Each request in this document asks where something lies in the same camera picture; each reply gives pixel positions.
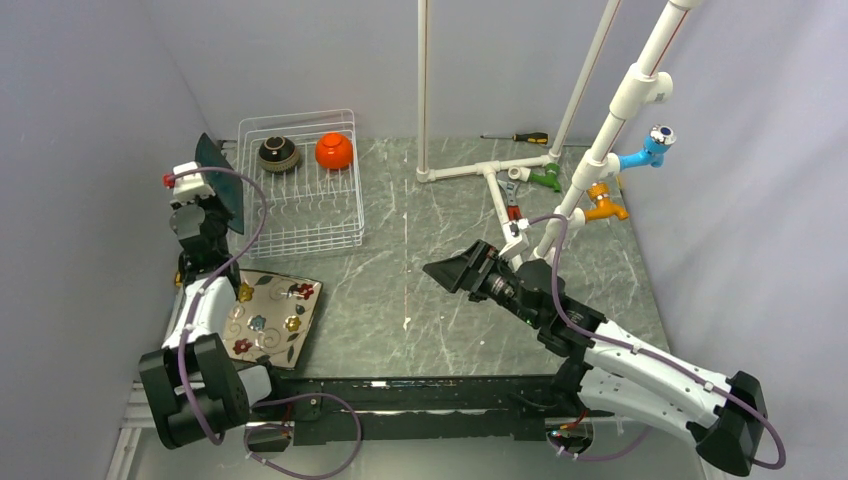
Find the teal square plate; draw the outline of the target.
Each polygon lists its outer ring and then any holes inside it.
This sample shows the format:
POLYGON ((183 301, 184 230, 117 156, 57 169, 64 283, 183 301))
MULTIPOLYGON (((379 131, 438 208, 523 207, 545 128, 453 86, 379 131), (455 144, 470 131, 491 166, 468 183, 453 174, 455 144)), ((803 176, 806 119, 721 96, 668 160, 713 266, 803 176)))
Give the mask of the teal square plate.
MULTIPOLYGON (((233 171, 221 148, 207 133, 202 133, 198 138, 194 160, 200 167, 216 167, 233 171)), ((206 172, 204 176, 229 212, 228 228, 237 234, 243 234, 245 232, 243 180, 222 171, 206 172)))

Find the brown patterned bowl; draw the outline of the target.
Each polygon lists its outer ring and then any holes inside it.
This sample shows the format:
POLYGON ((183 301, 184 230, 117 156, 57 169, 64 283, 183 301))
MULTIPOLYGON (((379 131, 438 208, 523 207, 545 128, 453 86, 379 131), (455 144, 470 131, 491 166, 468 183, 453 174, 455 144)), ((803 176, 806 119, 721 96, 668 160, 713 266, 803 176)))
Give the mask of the brown patterned bowl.
POLYGON ((294 170, 301 163, 296 145, 287 137, 266 138, 257 151, 260 167, 271 174, 282 174, 294 170))

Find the orange plastic bowl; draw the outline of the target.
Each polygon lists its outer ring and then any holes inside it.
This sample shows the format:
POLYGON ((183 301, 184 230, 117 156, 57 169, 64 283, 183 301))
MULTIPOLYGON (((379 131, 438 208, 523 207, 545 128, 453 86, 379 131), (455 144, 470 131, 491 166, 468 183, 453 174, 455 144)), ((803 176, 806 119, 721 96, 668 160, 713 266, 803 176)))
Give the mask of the orange plastic bowl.
POLYGON ((339 132, 323 135, 315 145, 315 160, 325 169, 341 170, 354 160, 353 144, 339 132))

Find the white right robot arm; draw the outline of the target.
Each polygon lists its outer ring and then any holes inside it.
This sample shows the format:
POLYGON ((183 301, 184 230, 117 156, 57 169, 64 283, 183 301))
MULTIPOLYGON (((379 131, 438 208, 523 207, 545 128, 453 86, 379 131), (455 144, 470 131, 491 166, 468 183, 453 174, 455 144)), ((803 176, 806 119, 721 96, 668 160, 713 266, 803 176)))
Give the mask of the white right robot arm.
POLYGON ((423 271, 450 293, 495 302, 563 358, 550 391, 560 413, 622 415, 684 440, 727 474, 750 475, 768 416, 755 376, 712 372, 642 342, 569 297, 564 280, 545 261, 514 269, 482 240, 423 271))

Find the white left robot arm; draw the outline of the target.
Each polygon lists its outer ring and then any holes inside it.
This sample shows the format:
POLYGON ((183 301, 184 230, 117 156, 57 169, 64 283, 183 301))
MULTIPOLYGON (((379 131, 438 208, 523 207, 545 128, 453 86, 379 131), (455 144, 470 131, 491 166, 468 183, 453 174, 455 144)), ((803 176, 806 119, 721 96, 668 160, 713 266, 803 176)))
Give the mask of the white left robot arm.
POLYGON ((162 346, 139 361, 153 423, 168 449, 202 439, 220 443, 226 431, 247 423, 250 409, 272 420, 288 402, 265 366, 236 369, 222 340, 240 285, 226 239, 231 211, 215 196, 175 200, 172 207, 184 281, 176 323, 162 346))

